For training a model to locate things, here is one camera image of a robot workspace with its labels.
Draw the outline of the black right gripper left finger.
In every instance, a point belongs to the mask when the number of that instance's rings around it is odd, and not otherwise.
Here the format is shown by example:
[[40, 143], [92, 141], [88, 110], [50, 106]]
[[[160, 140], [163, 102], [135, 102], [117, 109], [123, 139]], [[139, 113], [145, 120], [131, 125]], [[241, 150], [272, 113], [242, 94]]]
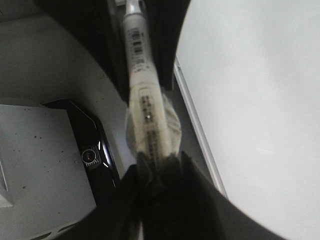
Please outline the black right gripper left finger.
[[111, 196], [56, 240], [138, 240], [141, 236], [138, 167], [147, 156], [140, 152]]

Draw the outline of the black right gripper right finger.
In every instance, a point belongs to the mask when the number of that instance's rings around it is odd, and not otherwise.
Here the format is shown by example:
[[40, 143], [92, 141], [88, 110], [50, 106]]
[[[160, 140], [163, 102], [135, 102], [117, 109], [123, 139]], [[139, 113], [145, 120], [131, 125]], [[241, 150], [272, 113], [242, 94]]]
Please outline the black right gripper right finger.
[[185, 152], [160, 165], [142, 156], [146, 240], [280, 240], [225, 198]]

